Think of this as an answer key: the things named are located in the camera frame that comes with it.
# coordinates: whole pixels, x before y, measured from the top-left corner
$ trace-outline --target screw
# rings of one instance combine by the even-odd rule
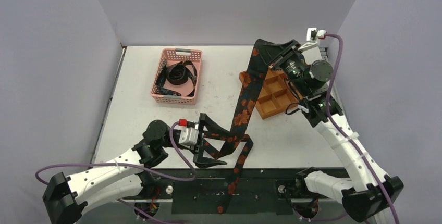
[[[281,186],[278,187],[278,192],[281,193],[281,194],[284,194],[284,189],[286,189],[286,186],[281,185]]]
[[[172,194],[173,191],[174,191],[174,188],[172,186],[167,186],[167,188],[166,188],[167,194]]]

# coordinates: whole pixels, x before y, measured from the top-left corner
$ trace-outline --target pink basket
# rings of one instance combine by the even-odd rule
[[[182,49],[182,48],[165,48],[161,53],[161,59],[159,60],[158,68],[156,70],[156,76],[153,81],[151,95],[155,99],[157,103],[174,103],[174,104],[189,104],[195,105],[197,103],[197,91],[198,91],[198,83],[200,80],[200,70],[201,70],[201,60],[202,60],[203,52],[197,51],[194,49]],[[192,61],[197,69],[197,82],[195,85],[195,93],[193,96],[174,96],[174,95],[158,95],[156,94],[158,91],[158,86],[155,84],[156,79],[161,73],[161,69],[166,64],[167,66],[176,64],[180,61]],[[193,83],[189,81],[181,86],[174,86],[170,84],[168,81],[164,84],[164,88],[174,90],[177,92],[188,91],[189,94],[193,90]]]

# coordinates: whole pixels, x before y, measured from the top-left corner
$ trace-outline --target white table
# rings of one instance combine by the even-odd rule
[[[159,104],[151,97],[153,79],[164,48],[202,50],[196,105]],[[247,68],[251,52],[252,46],[127,47],[94,162],[108,161],[133,147],[155,119],[171,125],[180,118],[197,121],[199,113],[207,113],[220,126],[229,129],[241,88],[239,73]],[[304,55],[308,63],[321,59],[318,48]],[[252,138],[254,146],[245,168],[342,167],[327,142],[311,128],[300,112],[262,120],[254,110],[246,133]],[[223,142],[213,140],[210,143],[219,149]],[[227,165],[215,168],[232,168],[242,145],[233,154],[221,159]],[[166,152],[169,157],[156,168],[187,168],[173,148],[167,148]],[[192,160],[190,152],[182,152]]]

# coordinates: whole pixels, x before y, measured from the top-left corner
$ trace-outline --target gray wall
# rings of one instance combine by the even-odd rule
[[[440,0],[356,0],[339,30],[338,91],[367,150],[405,184],[402,223],[442,222],[441,15]]]
[[[0,222],[49,223],[33,174],[90,161],[121,47],[98,0],[0,8]]]
[[[123,45],[250,45],[337,31],[354,0],[99,0]]]

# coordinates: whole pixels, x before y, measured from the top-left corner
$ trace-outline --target wooden organizer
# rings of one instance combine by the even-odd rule
[[[245,71],[239,73],[241,82],[244,81],[244,74]],[[282,71],[272,71],[270,69],[267,71],[263,88],[255,105],[262,119],[282,113],[290,103],[298,102],[287,88],[284,81],[286,77]]]

